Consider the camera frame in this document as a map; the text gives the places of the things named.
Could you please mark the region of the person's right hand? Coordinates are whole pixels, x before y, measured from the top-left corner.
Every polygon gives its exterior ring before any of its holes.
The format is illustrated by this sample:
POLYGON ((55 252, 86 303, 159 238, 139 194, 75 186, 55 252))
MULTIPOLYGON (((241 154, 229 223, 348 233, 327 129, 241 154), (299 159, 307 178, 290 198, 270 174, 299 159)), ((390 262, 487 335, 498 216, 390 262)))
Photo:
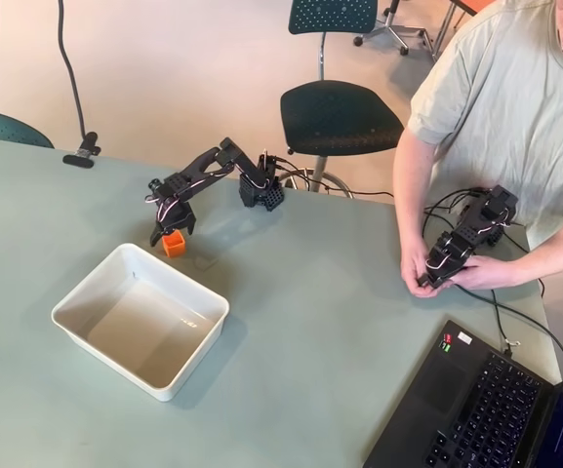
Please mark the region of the person's right hand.
POLYGON ((449 289, 454 283, 447 280, 437 289, 431 285, 421 286, 418 279, 426 273, 427 248, 422 237, 411 236, 401 242, 401 277, 409 292, 418 298, 431 298, 449 289))

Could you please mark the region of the person's left hand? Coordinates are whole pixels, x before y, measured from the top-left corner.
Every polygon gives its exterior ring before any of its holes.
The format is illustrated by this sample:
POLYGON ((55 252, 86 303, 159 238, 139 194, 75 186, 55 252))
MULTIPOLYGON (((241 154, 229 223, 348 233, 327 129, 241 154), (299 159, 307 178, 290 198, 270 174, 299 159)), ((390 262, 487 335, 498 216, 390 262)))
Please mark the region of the person's left hand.
POLYGON ((515 279, 509 262, 475 255, 446 281, 445 288, 458 286, 470 291, 501 289, 514 286, 515 279))

